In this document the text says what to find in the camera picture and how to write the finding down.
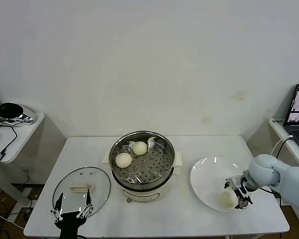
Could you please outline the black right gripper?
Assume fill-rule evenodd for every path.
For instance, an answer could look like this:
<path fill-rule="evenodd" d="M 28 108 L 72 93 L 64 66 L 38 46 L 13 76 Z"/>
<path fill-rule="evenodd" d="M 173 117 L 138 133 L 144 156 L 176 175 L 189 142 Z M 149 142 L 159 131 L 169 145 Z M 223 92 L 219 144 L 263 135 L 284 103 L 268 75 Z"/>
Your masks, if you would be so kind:
<path fill-rule="evenodd" d="M 237 196 L 235 209 L 245 209 L 252 204 L 252 178 L 249 174 L 236 175 L 226 179 L 224 189 L 232 189 Z"/>

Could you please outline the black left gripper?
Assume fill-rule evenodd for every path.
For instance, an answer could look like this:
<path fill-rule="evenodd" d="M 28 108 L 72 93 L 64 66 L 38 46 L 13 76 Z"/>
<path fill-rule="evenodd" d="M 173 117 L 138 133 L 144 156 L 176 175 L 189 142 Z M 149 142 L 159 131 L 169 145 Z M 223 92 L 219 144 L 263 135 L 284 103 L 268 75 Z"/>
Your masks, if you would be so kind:
<path fill-rule="evenodd" d="M 78 234 L 78 229 L 84 225 L 93 212 L 94 206 L 90 195 L 90 189 L 83 195 L 85 204 L 81 203 L 78 206 L 79 212 L 68 212 L 61 214 L 63 193 L 55 202 L 51 215 L 54 217 L 54 224 L 60 229 L 60 239 L 85 239 L 85 236 Z"/>

